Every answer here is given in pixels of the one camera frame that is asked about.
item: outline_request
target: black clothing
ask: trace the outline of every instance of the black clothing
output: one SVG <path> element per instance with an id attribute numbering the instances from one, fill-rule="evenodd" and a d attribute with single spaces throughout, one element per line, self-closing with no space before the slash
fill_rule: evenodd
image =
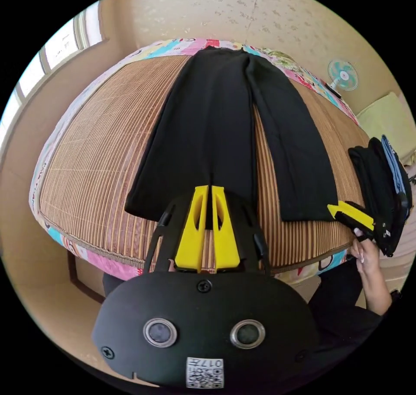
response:
<path id="1" fill-rule="evenodd" d="M 282 220 L 333 221 L 331 163 L 299 92 L 266 59 L 213 47 L 188 60 L 166 97 L 126 212 L 158 221 L 172 199 L 200 185 L 222 186 L 257 209 L 253 104 L 271 151 Z"/>
<path id="2" fill-rule="evenodd" d="M 397 193 L 393 175 L 380 140 L 371 138 L 367 148 L 360 146 L 350 148 L 348 154 L 360 183 L 366 210 L 370 212 L 372 217 L 381 218 L 390 232 L 392 228 L 402 229 L 403 226 L 394 226 Z M 397 154 L 394 154 L 394 159 L 399 167 L 409 208 L 411 208 L 413 205 L 412 189 L 408 175 Z"/>
<path id="3" fill-rule="evenodd" d="M 279 393 L 306 385 L 331 370 L 358 348 L 384 317 L 355 306 L 362 290 L 355 258 L 322 273 L 320 278 L 321 283 L 309 302 L 319 333 L 319 347 L 305 358 L 301 375 L 279 383 Z M 106 296 L 121 283 L 122 280 L 104 273 Z M 391 295 L 394 302 L 400 292 L 393 291 Z"/>

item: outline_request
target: screw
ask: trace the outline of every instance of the screw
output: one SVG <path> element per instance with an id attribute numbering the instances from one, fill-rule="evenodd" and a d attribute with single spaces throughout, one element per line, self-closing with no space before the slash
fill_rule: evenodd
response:
<path id="1" fill-rule="evenodd" d="M 114 352 L 107 346 L 101 347 L 101 353 L 106 359 L 114 359 Z"/>
<path id="2" fill-rule="evenodd" d="M 302 362 L 305 358 L 307 354 L 306 350 L 302 350 L 300 351 L 296 356 L 295 356 L 295 362 Z"/>
<path id="3" fill-rule="evenodd" d="M 199 281 L 198 285 L 196 286 L 197 290 L 202 293 L 211 291 L 211 287 L 211 282 L 207 281 L 206 279 Z"/>

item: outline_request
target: patterned wallpaper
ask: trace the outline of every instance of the patterned wallpaper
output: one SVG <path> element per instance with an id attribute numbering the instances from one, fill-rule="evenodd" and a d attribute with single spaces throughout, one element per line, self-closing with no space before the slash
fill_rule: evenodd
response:
<path id="1" fill-rule="evenodd" d="M 355 113 L 389 91 L 394 77 L 367 41 L 315 0 L 117 0 L 135 44 L 158 39 L 229 39 L 284 51 L 326 81 L 332 59 L 351 62 L 359 87 L 343 92 Z"/>

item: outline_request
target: window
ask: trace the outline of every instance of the window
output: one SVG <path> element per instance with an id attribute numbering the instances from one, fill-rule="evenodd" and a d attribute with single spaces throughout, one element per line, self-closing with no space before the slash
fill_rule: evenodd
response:
<path id="1" fill-rule="evenodd" d="M 0 146 L 4 141 L 13 117 L 20 106 L 46 75 L 62 64 L 66 58 L 103 40 L 99 15 L 100 2 L 96 2 L 68 21 L 35 55 L 20 77 L 0 120 Z"/>
<path id="2" fill-rule="evenodd" d="M 78 45 L 75 39 L 74 18 L 72 18 L 45 44 L 45 54 L 49 68 L 55 68 L 61 61 L 76 51 L 78 51 Z"/>
<path id="3" fill-rule="evenodd" d="M 40 62 L 40 56 L 39 53 L 37 53 L 23 72 L 22 77 L 20 77 L 19 83 L 23 95 L 27 96 L 44 75 L 45 72 L 43 71 L 42 63 Z"/>
<path id="4" fill-rule="evenodd" d="M 9 129 L 10 124 L 14 118 L 14 115 L 19 110 L 21 102 L 17 97 L 16 91 L 13 91 L 12 95 L 9 98 L 9 101 L 6 104 L 3 115 L 0 119 L 0 148 L 6 137 L 6 132 Z"/>
<path id="5" fill-rule="evenodd" d="M 95 2 L 85 10 L 85 25 L 89 46 L 103 40 L 100 31 L 100 19 L 98 17 L 98 2 Z"/>

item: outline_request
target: bed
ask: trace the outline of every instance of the bed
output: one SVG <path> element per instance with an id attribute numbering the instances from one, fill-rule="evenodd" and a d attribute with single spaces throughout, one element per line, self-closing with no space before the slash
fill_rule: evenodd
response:
<path id="1" fill-rule="evenodd" d="M 207 46 L 244 49 L 286 74 L 321 133 L 339 199 L 363 204 L 347 150 L 367 146 L 368 136 L 322 80 L 276 50 L 212 39 L 158 41 L 119 61 L 71 103 L 42 149 L 29 192 L 34 217 L 55 241 L 120 279 L 142 273 L 156 227 L 124 211 L 132 178 L 169 87 L 187 59 Z M 352 240 L 345 226 L 280 220 L 276 175 L 258 116 L 256 141 L 258 216 L 273 273 L 293 284 L 343 263 Z M 203 267 L 214 269 L 209 231 Z"/>

